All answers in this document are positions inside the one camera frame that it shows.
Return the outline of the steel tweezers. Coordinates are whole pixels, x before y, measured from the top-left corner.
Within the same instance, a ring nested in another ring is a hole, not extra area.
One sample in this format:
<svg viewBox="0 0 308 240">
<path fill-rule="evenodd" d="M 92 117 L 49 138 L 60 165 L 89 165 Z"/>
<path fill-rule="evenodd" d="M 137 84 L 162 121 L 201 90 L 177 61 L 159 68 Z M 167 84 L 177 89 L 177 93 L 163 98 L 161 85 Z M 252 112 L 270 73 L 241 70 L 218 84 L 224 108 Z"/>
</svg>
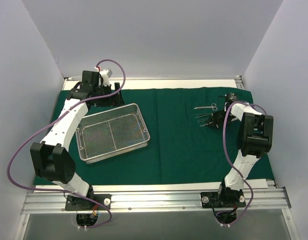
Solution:
<svg viewBox="0 0 308 240">
<path fill-rule="evenodd" d="M 212 115 L 212 113 L 196 114 L 196 115 L 195 115 L 195 118 L 206 117 L 206 116 L 209 116 L 209 115 Z"/>
<path fill-rule="evenodd" d="M 206 121 L 208 121 L 209 119 L 208 118 L 206 118 L 206 119 L 201 119 L 201 120 L 198 120 L 197 122 L 198 123 L 202 123 L 202 122 L 206 122 Z"/>
</svg>

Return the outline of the steel surgical scissors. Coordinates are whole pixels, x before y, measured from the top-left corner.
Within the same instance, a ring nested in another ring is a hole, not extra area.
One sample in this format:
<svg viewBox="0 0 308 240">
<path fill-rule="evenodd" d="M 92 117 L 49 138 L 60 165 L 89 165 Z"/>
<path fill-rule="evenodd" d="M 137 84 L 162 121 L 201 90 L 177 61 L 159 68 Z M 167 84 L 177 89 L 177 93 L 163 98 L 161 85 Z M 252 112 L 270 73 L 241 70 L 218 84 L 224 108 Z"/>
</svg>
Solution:
<svg viewBox="0 0 308 240">
<path fill-rule="evenodd" d="M 196 106 L 194 107 L 195 110 L 200 110 L 200 109 L 210 109 L 212 111 L 217 111 L 218 110 L 218 107 L 217 107 L 217 104 L 215 103 L 212 103 L 210 105 L 207 105 L 207 106 Z"/>
</svg>

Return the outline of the metal mesh tray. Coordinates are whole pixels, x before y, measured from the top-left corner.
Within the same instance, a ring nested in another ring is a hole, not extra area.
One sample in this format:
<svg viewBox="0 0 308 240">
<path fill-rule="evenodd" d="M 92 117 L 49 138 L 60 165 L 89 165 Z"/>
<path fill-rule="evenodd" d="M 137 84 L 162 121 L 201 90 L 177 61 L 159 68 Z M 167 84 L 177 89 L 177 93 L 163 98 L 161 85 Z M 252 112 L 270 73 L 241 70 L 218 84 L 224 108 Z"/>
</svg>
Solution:
<svg viewBox="0 0 308 240">
<path fill-rule="evenodd" d="M 93 164 L 146 147 L 150 134 L 136 103 L 85 116 L 76 129 L 79 156 Z"/>
</svg>

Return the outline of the green surgical cloth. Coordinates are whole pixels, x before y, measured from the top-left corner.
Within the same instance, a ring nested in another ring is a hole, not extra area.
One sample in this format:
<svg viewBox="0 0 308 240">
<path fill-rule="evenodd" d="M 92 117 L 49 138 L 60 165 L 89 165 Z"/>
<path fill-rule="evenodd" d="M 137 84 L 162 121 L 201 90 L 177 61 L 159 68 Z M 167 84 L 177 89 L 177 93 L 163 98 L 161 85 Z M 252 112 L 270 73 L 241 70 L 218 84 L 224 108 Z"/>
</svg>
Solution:
<svg viewBox="0 0 308 240">
<path fill-rule="evenodd" d="M 225 157 L 237 156 L 236 138 L 240 122 L 226 127 L 226 147 L 221 128 L 200 127 L 194 107 L 215 103 L 223 107 L 224 95 L 235 93 L 251 103 L 252 94 L 230 87 L 183 89 L 124 89 L 126 104 L 136 103 L 149 130 L 146 147 L 87 164 L 80 157 L 76 139 L 70 155 L 78 175 L 92 185 L 166 185 L 220 182 L 230 171 Z"/>
</svg>

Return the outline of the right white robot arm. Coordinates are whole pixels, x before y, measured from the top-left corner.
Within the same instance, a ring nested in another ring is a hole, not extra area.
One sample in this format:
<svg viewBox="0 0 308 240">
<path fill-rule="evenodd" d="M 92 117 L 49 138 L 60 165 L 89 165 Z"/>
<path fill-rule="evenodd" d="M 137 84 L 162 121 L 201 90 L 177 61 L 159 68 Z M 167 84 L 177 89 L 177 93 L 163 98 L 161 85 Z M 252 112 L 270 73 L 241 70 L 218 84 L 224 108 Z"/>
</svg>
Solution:
<svg viewBox="0 0 308 240">
<path fill-rule="evenodd" d="M 272 146 L 273 116 L 260 113 L 254 104 L 239 101 L 235 93 L 225 95 L 224 109 L 210 115 L 205 124 L 212 128 L 223 128 L 223 147 L 226 147 L 226 125 L 233 119 L 240 121 L 237 135 L 237 157 L 232 163 L 225 150 L 225 157 L 231 166 L 216 193 L 217 203 L 228 206 L 238 200 L 245 180 L 253 166 Z"/>
</svg>

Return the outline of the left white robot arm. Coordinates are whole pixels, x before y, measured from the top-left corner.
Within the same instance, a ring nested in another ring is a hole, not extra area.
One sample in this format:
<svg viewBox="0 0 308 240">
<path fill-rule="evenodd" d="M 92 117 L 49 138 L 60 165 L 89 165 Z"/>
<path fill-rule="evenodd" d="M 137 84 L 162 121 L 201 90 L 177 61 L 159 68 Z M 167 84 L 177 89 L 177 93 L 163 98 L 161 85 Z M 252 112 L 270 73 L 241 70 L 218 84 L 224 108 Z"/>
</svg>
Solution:
<svg viewBox="0 0 308 240">
<path fill-rule="evenodd" d="M 93 189 L 76 173 L 69 146 L 76 128 L 92 106 L 124 105 L 120 84 L 111 89 L 110 69 L 82 73 L 82 80 L 68 93 L 58 121 L 40 143 L 33 143 L 30 153 L 38 177 L 49 180 L 69 194 L 77 194 L 76 203 L 84 210 L 94 205 Z"/>
</svg>

